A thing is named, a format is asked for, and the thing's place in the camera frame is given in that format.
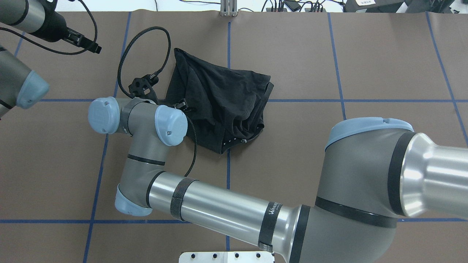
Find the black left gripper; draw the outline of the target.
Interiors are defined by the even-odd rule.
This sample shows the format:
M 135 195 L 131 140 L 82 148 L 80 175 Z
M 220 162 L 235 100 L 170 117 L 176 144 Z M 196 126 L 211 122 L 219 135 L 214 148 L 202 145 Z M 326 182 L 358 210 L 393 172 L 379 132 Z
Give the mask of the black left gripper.
M 102 50 L 102 47 L 97 43 L 68 28 L 65 18 L 59 13 L 47 13 L 45 15 L 44 40 L 50 43 L 65 40 L 95 54 L 100 54 Z

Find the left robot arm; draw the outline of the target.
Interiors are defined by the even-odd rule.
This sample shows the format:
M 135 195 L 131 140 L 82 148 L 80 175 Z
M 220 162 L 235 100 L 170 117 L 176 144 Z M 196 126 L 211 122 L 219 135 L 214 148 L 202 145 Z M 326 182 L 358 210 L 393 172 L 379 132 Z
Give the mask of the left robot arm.
M 89 51 L 101 52 L 97 43 L 98 26 L 86 3 L 81 0 L 94 27 L 94 36 L 70 28 L 65 17 L 57 12 L 57 0 L 2 0 L 1 31 L 20 38 L 10 50 L 1 45 L 1 116 L 14 108 L 29 109 L 49 92 L 50 85 L 22 61 L 19 50 L 29 42 L 49 52 L 73 56 Z

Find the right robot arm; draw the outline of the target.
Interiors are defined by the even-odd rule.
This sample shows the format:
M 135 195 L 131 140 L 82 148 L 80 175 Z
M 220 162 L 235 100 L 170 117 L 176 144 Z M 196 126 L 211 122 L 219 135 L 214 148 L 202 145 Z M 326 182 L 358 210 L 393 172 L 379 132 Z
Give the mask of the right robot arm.
M 347 118 L 396 118 L 426 133 L 438 145 L 466 147 L 455 109 L 449 102 L 346 102 Z M 290 207 L 313 205 L 331 128 L 343 120 L 337 102 L 268 102 L 259 138 L 218 155 L 199 148 L 190 174 L 201 182 Z M 132 138 L 109 136 L 88 263 L 177 263 L 182 252 L 255 250 L 254 246 L 153 211 L 147 217 L 119 213 L 114 201 Z M 399 222 L 380 263 L 466 263 L 467 222 L 449 221 L 432 211 L 419 220 Z

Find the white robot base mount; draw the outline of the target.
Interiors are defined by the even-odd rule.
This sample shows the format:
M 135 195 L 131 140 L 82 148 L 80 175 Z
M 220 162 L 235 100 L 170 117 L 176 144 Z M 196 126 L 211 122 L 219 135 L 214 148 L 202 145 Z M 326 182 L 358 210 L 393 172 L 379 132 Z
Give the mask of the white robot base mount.
M 275 255 L 265 251 L 184 252 L 179 263 L 274 263 Z

